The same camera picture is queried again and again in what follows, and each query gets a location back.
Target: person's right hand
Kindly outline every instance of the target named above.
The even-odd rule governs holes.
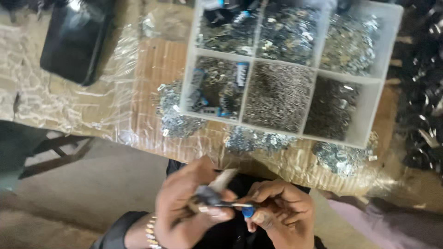
[[[258,208],[246,218],[248,230],[263,228],[275,249],[312,249],[314,247],[314,204],[312,198],[282,180],[254,183],[239,202],[255,202]]]

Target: pink cloth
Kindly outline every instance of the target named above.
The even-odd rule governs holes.
[[[362,211],[348,203],[328,200],[341,217],[384,249],[443,248],[443,216],[400,208],[373,198]]]

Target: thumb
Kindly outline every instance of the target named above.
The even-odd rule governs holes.
[[[283,225],[268,208],[257,209],[252,221],[263,228],[272,241],[283,239],[288,233],[287,226]]]

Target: fingernail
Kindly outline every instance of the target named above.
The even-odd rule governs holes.
[[[261,224],[264,221],[264,215],[261,212],[258,212],[254,217],[252,217],[252,221]]]
[[[259,192],[255,191],[254,194],[252,195],[252,198],[256,198],[258,196]]]

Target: black sleeve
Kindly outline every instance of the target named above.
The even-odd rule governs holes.
[[[90,249],[126,249],[124,236],[126,231],[138,219],[147,215],[147,212],[127,212],[120,217],[112,226],[92,244]]]

